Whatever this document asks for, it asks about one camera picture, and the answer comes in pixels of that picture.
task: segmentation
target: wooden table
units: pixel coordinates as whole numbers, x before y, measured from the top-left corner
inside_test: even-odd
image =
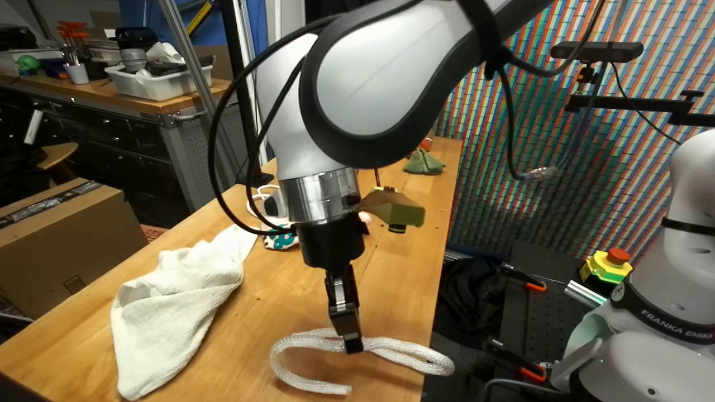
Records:
[[[10,89],[20,89],[20,92],[42,92],[42,94],[55,94],[62,99],[67,95],[86,105],[103,102],[110,108],[135,109],[142,113],[177,113],[180,109],[186,109],[200,102],[200,94],[186,94],[186,95],[167,99],[161,102],[124,95],[124,94],[116,94],[116,87],[113,84],[110,79],[91,80],[88,84],[72,84],[70,80],[56,80],[50,75],[0,73],[0,84]],[[229,84],[231,84],[229,80],[214,79],[210,92],[214,95],[222,95],[229,89]]]
[[[364,335],[429,344],[444,240],[463,146],[436,141],[432,153],[448,162],[440,176],[405,175],[405,161],[382,170],[382,183],[428,208],[423,228],[386,233],[371,221],[367,250],[356,258]],[[360,175],[367,195],[373,175]],[[240,188],[225,192],[244,211]],[[33,321],[0,345],[0,372],[50,400],[118,400],[110,305],[118,286],[157,266],[161,250],[213,238],[229,218],[208,202],[155,244]],[[271,252],[257,244],[244,286],[218,315],[191,367],[148,400],[320,400],[274,378],[268,351],[296,330],[332,325],[325,273],[307,268],[300,250]],[[423,374],[373,355],[286,353],[288,367],[309,378],[354,383],[354,400],[421,400]]]

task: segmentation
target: cable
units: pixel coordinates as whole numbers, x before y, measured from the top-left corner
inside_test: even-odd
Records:
[[[548,386],[538,386],[538,383],[529,383],[529,382],[518,382],[518,380],[509,380],[509,378],[495,378],[484,386],[484,390],[479,393],[477,400],[479,402],[490,402],[495,386],[529,389],[529,390],[538,390],[538,393],[564,395],[556,389],[548,389]]]
[[[280,52],[281,47],[286,47],[288,42],[297,39],[300,36],[309,34],[309,32],[316,32],[316,28],[322,28],[327,24],[332,24],[336,20],[336,15],[329,15],[329,17],[322,17],[322,20],[316,20],[285,37],[280,37],[278,42],[274,42],[271,47],[267,47],[263,54],[259,54],[257,58],[253,58],[238,75],[236,80],[229,84],[229,89],[223,92],[218,109],[214,109],[214,115],[210,120],[210,132],[208,132],[208,178],[210,178],[210,188],[223,209],[223,214],[238,223],[242,229],[246,233],[253,233],[253,235],[276,235],[276,233],[267,233],[267,229],[255,229],[250,226],[246,226],[225,202],[223,195],[222,195],[222,188],[219,188],[219,176],[218,176],[218,138],[219,138],[219,122],[222,122],[222,115],[223,115],[223,109],[229,105],[229,101],[233,99],[233,94],[238,92],[240,82],[246,80],[246,75],[257,68],[267,58],[271,58],[276,52]]]
[[[624,89],[624,82],[622,82],[622,73],[620,73],[618,62],[610,62],[610,66],[613,66],[613,73],[618,75],[618,87],[620,87],[622,95],[625,99],[625,102],[631,105],[631,109],[634,109],[657,133],[661,133],[663,138],[668,138],[668,141],[673,141],[673,143],[678,143],[678,146],[684,146],[684,141],[679,141],[679,138],[675,138],[673,133],[659,129],[641,109],[634,108],[634,102],[631,101],[631,95],[629,95],[625,89]]]
[[[509,119],[507,167],[509,167],[509,175],[516,181],[528,181],[528,178],[548,181],[548,178],[552,178],[558,170],[565,170],[567,162],[576,153],[579,141],[583,138],[583,132],[589,129],[592,112],[594,112],[594,101],[598,101],[598,94],[599,94],[601,82],[604,82],[606,62],[601,62],[601,72],[599,72],[598,82],[592,87],[592,94],[589,99],[586,115],[582,119],[582,122],[576,128],[576,133],[572,133],[572,138],[567,141],[565,152],[558,159],[558,162],[556,166],[541,166],[541,167],[533,167],[533,170],[524,170],[524,171],[516,167],[516,156],[514,156],[514,148],[516,148],[516,109],[514,109],[514,95],[513,95],[509,75],[506,73],[503,66],[499,66],[496,73],[501,79],[501,84],[503,84],[503,92],[506,92],[506,101],[507,101],[507,119]]]
[[[503,66],[499,66],[496,73],[499,73],[499,79],[501,79],[501,87],[503,87],[506,99],[507,99],[507,120],[509,120],[509,133],[507,133],[507,167],[509,167],[509,175],[513,175],[516,181],[524,181],[525,176],[516,170],[516,161],[514,161],[516,109],[514,109],[509,75],[506,73]]]
[[[599,23],[599,17],[601,17],[604,7],[606,7],[606,0],[599,0],[598,12],[594,12],[594,15],[589,20],[589,26],[586,26],[586,32],[583,32],[576,49],[575,49],[556,68],[541,68],[541,66],[537,66],[537,65],[533,65],[533,62],[528,62],[528,61],[524,61],[524,58],[518,58],[518,56],[514,56],[514,54],[513,54],[509,62],[513,62],[514,66],[528,72],[528,73],[544,75],[544,79],[552,79],[552,75],[564,73],[564,72],[582,56],[586,42],[590,39],[592,32],[594,32],[594,26],[598,26],[598,23]]]
[[[253,192],[250,197],[267,202],[268,199],[276,199],[276,200],[278,200],[278,195],[280,195],[280,185],[261,185],[261,188],[255,188],[255,192]],[[255,209],[250,208],[248,199],[246,199],[246,209],[248,209],[253,217],[257,217]],[[268,214],[268,218],[276,221],[276,223],[281,223],[281,226],[291,223],[286,217],[278,217],[278,214]]]
[[[570,161],[575,159],[575,153],[579,150],[579,141],[586,135],[586,132],[590,128],[590,120],[594,115],[594,102],[598,102],[598,95],[599,95],[601,84],[604,84],[606,66],[609,65],[601,62],[601,68],[598,72],[598,82],[590,89],[590,99],[589,99],[589,105],[586,105],[586,115],[579,120],[576,133],[567,141],[565,152],[556,162],[558,170],[565,170],[570,166]]]

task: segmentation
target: white towel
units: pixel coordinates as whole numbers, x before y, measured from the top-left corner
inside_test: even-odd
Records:
[[[218,307],[244,282],[255,235],[225,228],[210,244],[167,250],[113,305],[118,393],[138,400],[170,382],[200,351]]]

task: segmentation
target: black cable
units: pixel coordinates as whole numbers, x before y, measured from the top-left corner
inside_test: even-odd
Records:
[[[625,99],[625,102],[631,105],[631,109],[634,109],[657,133],[661,133],[663,138],[668,138],[668,141],[673,141],[678,146],[681,146],[684,141],[679,141],[679,138],[670,135],[668,132],[659,129],[641,109],[634,108],[634,102],[631,101],[631,95],[624,89],[618,62],[610,62],[610,66],[613,66],[613,73],[618,75],[618,87],[620,87],[622,95]]]
[[[503,84],[506,99],[507,99],[507,119],[509,119],[509,133],[507,133],[507,167],[509,175],[516,181],[524,181],[525,176],[516,170],[516,161],[514,161],[514,143],[516,143],[516,112],[514,112],[514,99],[513,99],[513,84],[509,84],[509,75],[506,73],[503,66],[496,68],[499,80]]]
[[[509,62],[513,62],[514,66],[528,72],[528,73],[535,73],[535,75],[552,79],[552,75],[564,73],[564,72],[582,56],[586,42],[590,39],[592,32],[594,32],[594,26],[598,26],[598,23],[599,23],[599,17],[601,17],[604,7],[606,7],[606,0],[599,0],[598,12],[594,12],[594,15],[589,20],[589,26],[586,26],[586,32],[583,32],[576,49],[575,49],[556,68],[541,68],[541,66],[537,66],[537,65],[533,65],[533,62],[528,62],[528,61],[524,61],[524,58],[518,58],[518,56],[514,56],[514,54],[513,54]]]
[[[601,62],[601,66],[598,72],[598,80],[592,82],[592,89],[590,89],[586,113],[582,115],[582,120],[576,124],[576,133],[572,133],[570,143],[565,146],[561,161],[556,162],[558,170],[565,170],[570,166],[570,161],[576,153],[579,141],[586,135],[590,120],[594,119],[594,109],[598,109],[594,105],[598,105],[598,95],[599,95],[604,79],[606,79],[606,68],[609,68],[609,65]]]
[[[271,58],[276,52],[280,52],[281,47],[286,47],[288,42],[297,39],[300,36],[309,34],[309,32],[316,32],[316,28],[322,28],[327,24],[332,24],[336,20],[336,15],[329,15],[329,17],[322,17],[322,20],[316,20],[285,37],[280,37],[278,42],[274,42],[271,47],[267,47],[263,54],[259,54],[257,58],[253,58],[238,75],[236,80],[229,84],[229,89],[223,92],[218,109],[214,109],[214,115],[210,120],[210,132],[208,132],[208,181],[210,181],[210,188],[214,192],[214,199],[219,200],[222,209],[225,211],[225,217],[238,223],[242,229],[246,233],[253,233],[253,235],[276,235],[276,233],[267,233],[267,229],[255,229],[250,226],[246,226],[225,202],[223,195],[222,195],[222,185],[219,185],[219,176],[218,176],[218,138],[219,138],[219,122],[222,122],[222,115],[223,115],[223,109],[229,105],[229,101],[233,99],[233,94],[238,92],[240,82],[246,80],[248,73],[253,73],[253,68],[257,68],[267,58]]]

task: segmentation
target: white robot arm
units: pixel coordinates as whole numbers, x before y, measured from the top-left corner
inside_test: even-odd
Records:
[[[332,320],[348,353],[362,351],[352,271],[352,258],[362,254],[356,167],[406,156],[455,84],[499,56],[503,37],[546,5],[551,0],[382,0],[291,42],[259,66],[259,101],[268,112],[300,65],[268,141],[304,262],[327,271]],[[615,293],[615,303],[575,330],[554,368],[556,389],[579,390],[572,380],[582,380],[601,400],[715,395],[709,382],[715,372],[713,171],[715,132],[675,153],[661,236]]]
[[[455,84],[552,0],[380,0],[303,36],[257,68],[268,113],[300,65],[268,143],[304,262],[327,271],[329,310],[346,351],[362,351],[356,167],[406,156],[432,129]]]
[[[670,161],[673,200],[634,273],[575,329],[552,382],[599,400],[715,395],[715,129]]]

